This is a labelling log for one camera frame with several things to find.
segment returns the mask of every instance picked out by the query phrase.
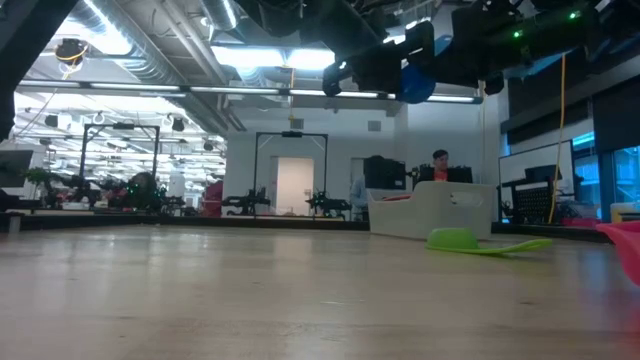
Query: overhead robot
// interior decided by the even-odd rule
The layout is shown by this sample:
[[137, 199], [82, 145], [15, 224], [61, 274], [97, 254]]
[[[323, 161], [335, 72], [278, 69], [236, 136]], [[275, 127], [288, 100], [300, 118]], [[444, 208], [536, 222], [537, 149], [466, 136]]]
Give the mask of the overhead robot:
[[506, 77], [539, 71], [563, 52], [583, 49], [593, 60], [640, 33], [640, 0], [531, 0], [538, 13], [529, 17], [518, 10], [523, 0], [477, 0], [452, 12], [452, 36], [434, 39], [423, 21], [406, 30], [404, 42], [384, 42], [383, 9], [400, 2], [236, 0], [270, 35], [299, 31], [303, 44], [322, 42], [335, 53], [323, 77], [328, 96], [351, 77], [361, 91], [407, 103], [428, 99], [436, 83], [478, 88], [482, 81], [495, 94]]

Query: doorway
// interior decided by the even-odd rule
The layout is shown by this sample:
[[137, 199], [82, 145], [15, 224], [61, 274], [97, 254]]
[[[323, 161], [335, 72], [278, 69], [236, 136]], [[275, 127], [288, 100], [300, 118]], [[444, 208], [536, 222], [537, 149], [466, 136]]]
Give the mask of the doorway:
[[276, 213], [309, 215], [306, 202], [313, 195], [314, 163], [310, 158], [278, 158]]

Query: pink object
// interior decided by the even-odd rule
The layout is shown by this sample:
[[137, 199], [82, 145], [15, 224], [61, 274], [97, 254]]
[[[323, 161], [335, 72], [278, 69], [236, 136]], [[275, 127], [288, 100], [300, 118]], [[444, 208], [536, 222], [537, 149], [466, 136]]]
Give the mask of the pink object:
[[631, 281], [640, 286], [640, 221], [598, 224], [596, 229], [616, 244], [622, 268]]

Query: pipe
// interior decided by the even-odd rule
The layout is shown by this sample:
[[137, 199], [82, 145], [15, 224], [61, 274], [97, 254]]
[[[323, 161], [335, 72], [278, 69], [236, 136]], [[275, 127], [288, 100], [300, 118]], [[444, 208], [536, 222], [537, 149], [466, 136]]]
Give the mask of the pipe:
[[152, 0], [152, 2], [156, 6], [156, 9], [158, 10], [158, 12], [160, 12], [160, 14], [167, 19], [167, 21], [169, 22], [169, 28], [171, 28], [171, 31], [173, 31], [173, 33], [176, 34], [176, 36], [178, 37], [178, 40], [180, 40], [180, 42], [182, 43], [182, 45], [184, 45], [184, 47], [187, 49], [189, 54], [198, 63], [198, 65], [200, 65], [200, 67], [205, 72], [205, 74], [207, 74], [207, 77], [209, 78], [209, 80], [211, 80], [211, 82], [214, 84], [217, 82], [220, 82], [220, 78], [214, 75], [213, 70], [211, 69], [211, 66], [207, 64], [207, 62], [202, 57], [202, 54], [198, 52], [196, 48], [193, 47], [193, 44], [191, 43], [191, 41], [189, 41], [189, 39], [187, 39], [185, 34], [182, 32], [182, 29], [180, 29], [178, 24], [176, 24], [176, 22], [173, 21], [173, 18], [171, 17], [171, 15], [169, 15], [169, 12], [167, 11], [167, 9], [165, 9], [164, 6], [162, 6], [161, 1]]
[[[144, 61], [121, 61], [119, 63], [142, 83], [182, 84], [184, 77], [173, 67], [155, 44], [147, 37], [129, 15], [113, 0], [80, 0], [71, 11], [70, 18], [82, 24], [96, 36], [117, 31], [132, 45], [129, 56], [144, 58]], [[219, 114], [211, 112], [193, 94], [168, 101], [182, 107], [204, 131], [225, 133], [228, 125]]]
[[218, 75], [221, 83], [226, 85], [227, 77], [224, 74], [224, 70], [222, 69], [222, 66], [220, 66], [220, 63], [216, 59], [215, 55], [213, 55], [213, 51], [211, 50], [211, 47], [209, 47], [208, 45], [205, 46], [205, 44], [202, 42], [200, 38], [200, 33], [198, 33], [198, 31], [196, 31], [196, 29], [193, 28], [189, 19], [187, 19], [187, 17], [184, 15], [182, 10], [180, 10], [180, 8], [176, 5], [174, 0], [165, 0], [165, 5], [173, 13], [173, 15], [176, 17], [178, 22], [180, 22], [180, 24], [185, 29], [187, 34], [191, 36], [191, 40], [193, 40], [193, 42], [196, 44], [196, 47], [200, 50], [200, 52], [202, 53], [204, 58], [207, 60], [207, 62], [209, 63], [213, 71], [215, 71], [215, 73]]
[[238, 18], [229, 0], [200, 0], [200, 5], [209, 22], [220, 31], [233, 30], [238, 25]]

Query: green utensil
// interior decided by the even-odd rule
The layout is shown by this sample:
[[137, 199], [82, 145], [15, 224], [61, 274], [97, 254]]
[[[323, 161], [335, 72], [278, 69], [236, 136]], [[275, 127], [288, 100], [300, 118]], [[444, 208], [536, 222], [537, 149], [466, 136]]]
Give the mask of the green utensil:
[[427, 239], [426, 248], [465, 254], [495, 255], [539, 250], [552, 244], [551, 239], [538, 239], [505, 248], [480, 248], [471, 230], [462, 228], [435, 229]]

